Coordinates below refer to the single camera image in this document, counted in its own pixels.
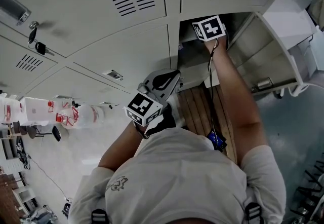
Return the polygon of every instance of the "strap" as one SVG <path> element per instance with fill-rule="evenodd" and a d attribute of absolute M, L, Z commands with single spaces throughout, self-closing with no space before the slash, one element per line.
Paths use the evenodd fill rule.
<path fill-rule="evenodd" d="M 107 213 L 102 209 L 96 209 L 91 213 L 92 224 L 109 224 Z"/>
<path fill-rule="evenodd" d="M 134 126 L 135 126 L 137 132 L 141 135 L 141 137 L 142 137 L 143 139 L 148 139 L 148 138 L 149 138 L 149 136 L 146 136 L 146 135 L 144 134 L 144 132 L 140 130 L 140 128 L 138 127 L 138 125 L 137 125 L 137 123 L 136 123 L 135 121 L 133 121 L 133 124 L 134 124 Z"/>
<path fill-rule="evenodd" d="M 263 218 L 261 217 L 261 206 L 256 202 L 250 202 L 247 207 L 245 207 L 245 214 L 249 224 L 264 223 Z"/>

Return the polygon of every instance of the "cable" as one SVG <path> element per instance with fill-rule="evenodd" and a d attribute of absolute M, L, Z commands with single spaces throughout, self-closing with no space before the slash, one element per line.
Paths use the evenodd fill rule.
<path fill-rule="evenodd" d="M 213 49 L 211 51 L 211 57 L 210 57 L 210 60 L 209 60 L 209 63 L 208 63 L 209 81 L 210 81 L 210 84 L 211 84 L 211 100 L 212 100 L 213 106 L 214 106 L 214 92 L 213 92 L 213 85 L 212 85 L 212 69 L 211 69 L 211 63 L 212 63 L 212 60 L 213 60 L 213 56 L 214 56 L 215 50 L 218 47 L 218 45 L 219 45 L 219 42 L 218 42 L 218 40 L 216 40 L 216 42 L 214 44 L 214 47 L 213 47 Z M 211 125 L 213 127 L 214 134 L 216 135 L 215 124 L 214 124 L 214 119 L 213 119 L 213 115 L 212 115 L 212 110 L 211 109 L 210 109 L 210 113 L 211 113 Z"/>
<path fill-rule="evenodd" d="M 36 163 L 34 160 L 33 160 L 33 158 L 31 158 L 30 157 L 30 155 L 28 155 L 28 157 L 29 157 L 29 159 L 31 159 L 36 165 L 37 165 L 37 167 L 41 170 L 41 171 L 43 171 L 43 173 L 47 176 L 47 178 L 48 179 L 50 179 L 52 182 L 53 182 L 53 184 L 55 184 L 56 186 L 57 186 L 57 188 L 58 189 L 60 189 L 60 191 L 62 192 L 62 194 L 64 195 L 64 197 L 65 198 L 68 198 L 65 194 L 64 194 L 64 192 L 63 192 L 63 190 L 53 181 L 53 179 L 51 179 L 46 173 L 45 173 L 45 171 L 44 170 L 42 170 L 42 168 L 38 165 L 38 163 Z"/>

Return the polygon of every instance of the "white container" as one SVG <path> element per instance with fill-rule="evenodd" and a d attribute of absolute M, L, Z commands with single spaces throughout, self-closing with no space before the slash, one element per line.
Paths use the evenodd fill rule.
<path fill-rule="evenodd" d="M 61 111 L 64 105 L 69 107 L 68 104 L 61 101 L 48 101 L 30 97 L 22 98 L 21 104 L 22 117 L 19 120 L 20 126 L 55 124 L 56 113 Z"/>
<path fill-rule="evenodd" d="M 102 108 L 85 104 L 79 108 L 63 109 L 56 115 L 56 121 L 66 129 L 93 128 L 102 124 L 103 120 L 104 111 Z"/>
<path fill-rule="evenodd" d="M 18 100 L 0 97 L 0 122 L 13 123 L 20 120 L 21 104 Z"/>

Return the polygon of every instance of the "keychain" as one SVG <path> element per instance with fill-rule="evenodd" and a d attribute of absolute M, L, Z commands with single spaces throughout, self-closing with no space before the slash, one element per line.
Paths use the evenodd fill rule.
<path fill-rule="evenodd" d="M 27 45 L 27 46 L 28 46 L 30 49 L 34 49 L 34 48 L 35 48 L 36 51 L 37 51 L 38 53 L 40 53 L 41 55 L 49 54 L 49 55 L 54 56 L 54 54 L 51 53 L 51 52 L 46 48 L 45 44 L 43 44 L 43 43 L 41 43 L 41 42 L 38 42 L 38 41 L 35 39 L 38 26 L 39 26 L 39 23 L 38 23 L 37 21 L 32 21 L 32 22 L 30 23 L 29 28 L 31 29 L 31 33 L 29 34 L 29 39 L 28 39 L 28 45 Z M 35 44 L 35 47 L 32 48 L 32 47 L 30 47 L 29 45 L 30 45 L 31 43 L 33 43 L 34 41 L 36 42 L 36 44 Z"/>

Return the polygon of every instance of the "hand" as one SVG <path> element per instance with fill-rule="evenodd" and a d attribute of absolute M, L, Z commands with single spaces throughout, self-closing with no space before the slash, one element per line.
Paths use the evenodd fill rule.
<path fill-rule="evenodd" d="M 224 35 L 218 38 L 217 40 L 218 40 L 218 47 L 216 48 L 216 50 L 226 50 L 227 37 Z M 209 40 L 205 42 L 205 46 L 208 48 L 209 53 L 212 52 L 215 42 L 216 40 Z"/>

